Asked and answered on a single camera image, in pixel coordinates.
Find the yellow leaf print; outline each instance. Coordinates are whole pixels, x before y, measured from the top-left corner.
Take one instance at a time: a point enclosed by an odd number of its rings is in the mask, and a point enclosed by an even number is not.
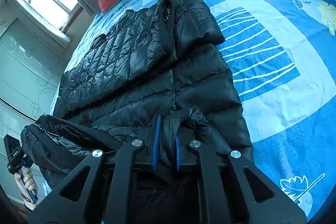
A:
[[[321,13],[322,22],[329,26],[329,31],[332,35],[335,35],[336,28],[336,7],[332,4],[328,5],[325,1],[320,2],[320,6],[317,10]]]

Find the blue rubber strip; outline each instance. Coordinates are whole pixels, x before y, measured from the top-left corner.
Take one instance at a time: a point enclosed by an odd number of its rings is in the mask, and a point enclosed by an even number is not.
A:
[[[178,171],[181,169],[181,146],[178,134],[176,134],[176,168]]]
[[[152,147],[152,169],[156,170],[156,166],[158,165],[159,159],[159,136],[160,136],[160,125],[161,125],[161,116],[157,116],[157,123],[155,129],[155,136]]]

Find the hand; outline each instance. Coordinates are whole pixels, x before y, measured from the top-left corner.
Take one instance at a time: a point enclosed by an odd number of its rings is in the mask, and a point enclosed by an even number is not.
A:
[[[24,177],[24,182],[25,182],[24,187],[26,189],[30,190],[30,191],[36,189],[36,192],[37,192],[37,186],[36,186],[36,183],[34,182],[33,174],[30,172],[30,169],[25,168],[23,170],[23,174],[25,175],[25,177]],[[28,197],[27,192],[26,192],[25,188],[22,186],[22,183],[21,183],[21,175],[19,173],[15,173],[14,177],[15,177],[16,184],[19,187],[21,193],[24,194],[26,197]]]

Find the device handle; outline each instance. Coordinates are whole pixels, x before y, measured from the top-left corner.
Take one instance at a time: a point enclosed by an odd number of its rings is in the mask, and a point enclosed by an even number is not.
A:
[[[25,166],[22,166],[21,169],[19,169],[19,171],[18,171],[18,173],[21,175],[21,181],[22,181],[23,185],[25,185],[25,182],[24,182],[24,178],[25,178],[24,169],[25,168],[26,168]],[[36,189],[30,191],[30,190],[25,188],[25,190],[26,190],[26,193],[29,195],[31,203],[35,204],[39,200],[38,197],[37,197]]]

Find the blue and white patterned bedspread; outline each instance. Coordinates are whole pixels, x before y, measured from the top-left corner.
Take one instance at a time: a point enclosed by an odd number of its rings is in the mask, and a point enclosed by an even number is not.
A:
[[[126,9],[156,1],[120,0],[98,12],[67,70]],[[310,219],[336,181],[336,0],[204,2],[226,38],[217,48],[233,72],[255,163]]]

